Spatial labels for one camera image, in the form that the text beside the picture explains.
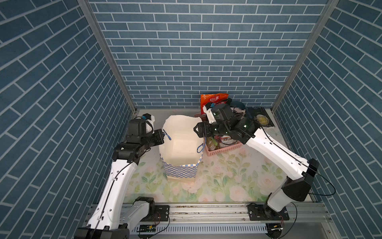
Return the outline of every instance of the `mounting plate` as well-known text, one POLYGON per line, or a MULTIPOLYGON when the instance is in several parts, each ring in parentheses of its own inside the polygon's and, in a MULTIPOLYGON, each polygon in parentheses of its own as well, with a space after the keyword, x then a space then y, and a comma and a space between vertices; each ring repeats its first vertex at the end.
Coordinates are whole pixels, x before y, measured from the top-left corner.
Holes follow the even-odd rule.
POLYGON ((289 215, 286 207, 284 207, 280 212, 273 215, 266 215, 262 204, 250 203, 248 205, 248 215, 251 221, 276 221, 284 219, 284 221, 289 220, 289 215))
POLYGON ((170 212, 169 205, 155 205, 154 207, 154 216, 147 215, 141 221, 168 221, 168 214, 170 212))

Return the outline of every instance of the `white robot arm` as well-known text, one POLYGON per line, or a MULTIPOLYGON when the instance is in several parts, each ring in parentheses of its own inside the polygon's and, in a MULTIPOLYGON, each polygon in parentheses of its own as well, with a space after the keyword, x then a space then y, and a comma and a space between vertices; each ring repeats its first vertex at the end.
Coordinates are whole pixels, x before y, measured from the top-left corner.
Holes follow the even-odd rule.
POLYGON ((264 154, 286 173, 284 184, 270 194, 265 202, 266 211, 277 213, 292 200, 305 200, 319 167, 315 159, 307 160, 296 155, 268 136, 265 130, 249 117, 241 118, 241 115, 235 115, 228 104, 211 107, 211 103, 208 103, 203 110, 208 122, 201 122, 195 126, 194 131, 199 137, 229 135, 264 154))
POLYGON ((126 141, 114 149, 113 162, 100 202, 87 227, 76 230, 75 239, 129 238, 129 231, 138 222, 148 215, 155 216, 153 198, 138 197, 124 215, 125 223, 120 225, 123 199, 141 156, 150 147, 164 143, 162 130, 153 128, 154 121, 154 116, 145 114, 141 119, 129 122, 126 141))

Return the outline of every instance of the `orange snack bag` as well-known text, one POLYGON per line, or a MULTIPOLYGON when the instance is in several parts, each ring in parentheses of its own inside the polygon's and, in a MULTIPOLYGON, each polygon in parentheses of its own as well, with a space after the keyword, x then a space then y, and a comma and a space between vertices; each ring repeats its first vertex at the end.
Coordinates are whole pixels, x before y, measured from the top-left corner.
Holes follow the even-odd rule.
POLYGON ((200 96, 200 112, 204 114, 203 106, 208 102, 218 103, 222 100, 228 99, 228 94, 218 93, 218 94, 202 94, 200 96))

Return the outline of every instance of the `floral tablecloth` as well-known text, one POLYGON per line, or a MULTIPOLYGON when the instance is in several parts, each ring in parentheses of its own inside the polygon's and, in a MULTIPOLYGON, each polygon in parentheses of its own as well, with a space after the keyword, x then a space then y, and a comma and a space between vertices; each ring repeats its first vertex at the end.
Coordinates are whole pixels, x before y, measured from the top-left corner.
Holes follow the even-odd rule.
MULTIPOLYGON (((285 145, 278 128, 266 130, 285 145)), ((156 202, 249 202, 265 201, 284 181, 285 173, 247 145, 208 157, 203 154, 194 183, 167 181, 158 147, 140 160, 129 183, 124 202, 139 196, 156 202)))

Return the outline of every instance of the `book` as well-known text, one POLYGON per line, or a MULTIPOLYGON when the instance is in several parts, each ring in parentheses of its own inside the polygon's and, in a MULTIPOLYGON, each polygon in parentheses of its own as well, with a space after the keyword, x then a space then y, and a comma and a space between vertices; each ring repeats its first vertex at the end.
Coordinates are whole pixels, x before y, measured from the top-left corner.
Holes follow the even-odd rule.
POLYGON ((264 107, 247 108, 249 117, 259 123, 264 128, 274 128, 275 125, 264 107))

